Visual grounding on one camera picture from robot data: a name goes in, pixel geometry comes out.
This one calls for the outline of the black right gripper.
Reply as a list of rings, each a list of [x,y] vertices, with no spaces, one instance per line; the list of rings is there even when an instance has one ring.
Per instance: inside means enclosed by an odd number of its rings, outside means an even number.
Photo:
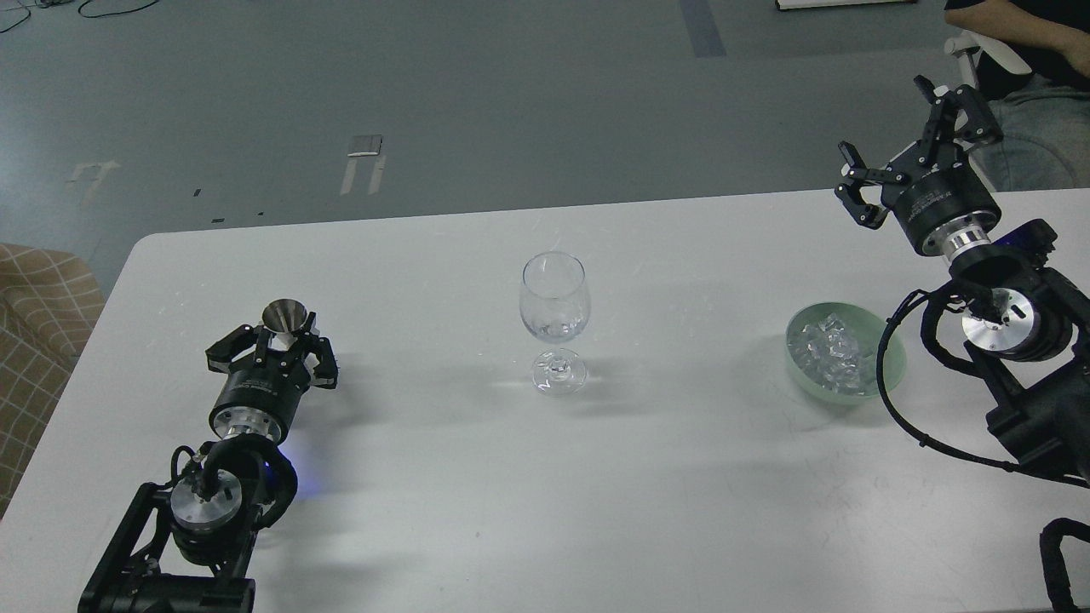
[[[944,244],[954,226],[991,232],[998,224],[1000,207],[969,160],[971,152],[1000,143],[1004,133],[973,86],[938,93],[923,75],[912,82],[930,105],[915,157],[889,163],[889,169],[872,169],[852,143],[841,140],[838,151],[847,169],[835,194],[853,221],[868,229],[881,228],[891,209],[916,254],[935,257],[949,253]],[[864,187],[889,190],[882,199],[886,206],[867,202]]]

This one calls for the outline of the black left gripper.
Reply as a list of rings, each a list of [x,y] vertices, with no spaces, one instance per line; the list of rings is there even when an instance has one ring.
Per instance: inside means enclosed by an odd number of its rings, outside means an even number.
[[[296,407],[310,387],[336,389],[339,366],[330,339],[312,330],[295,332],[295,356],[246,354],[258,333],[242,324],[205,350],[207,369],[228,373],[208,424],[217,438],[255,434],[280,445],[295,422]]]

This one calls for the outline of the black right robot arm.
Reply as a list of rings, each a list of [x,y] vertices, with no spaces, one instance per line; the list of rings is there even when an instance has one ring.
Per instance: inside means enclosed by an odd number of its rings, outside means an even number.
[[[942,257],[949,283],[917,289],[886,321],[877,341],[876,383],[892,419],[922,449],[1055,484],[1087,488],[1089,461],[1089,302],[1047,256],[1058,235],[1031,220],[993,239],[995,199],[971,167],[967,145],[1003,133],[984,97],[962,84],[938,92],[918,75],[929,105],[922,136],[879,168],[849,142],[835,194],[853,221],[877,229],[888,216],[917,255]],[[940,364],[984,382],[995,406],[989,434],[1007,461],[959,450],[911,424],[894,407],[885,358],[892,335],[917,306],[921,342]]]

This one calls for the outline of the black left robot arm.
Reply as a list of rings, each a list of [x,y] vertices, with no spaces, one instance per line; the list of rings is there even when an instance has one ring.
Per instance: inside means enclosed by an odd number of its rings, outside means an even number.
[[[315,314],[243,324],[206,350],[226,383],[208,414],[213,441],[182,445],[164,484],[142,484],[78,598],[81,612],[250,612],[257,536],[296,497],[280,449],[305,392],[337,387]]]

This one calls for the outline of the person left hand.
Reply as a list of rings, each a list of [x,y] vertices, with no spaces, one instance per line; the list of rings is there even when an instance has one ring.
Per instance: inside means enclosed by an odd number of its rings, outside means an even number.
[[[1053,49],[1065,58],[1068,65],[1089,77],[1089,35],[1082,31],[1063,31],[1051,43]]]

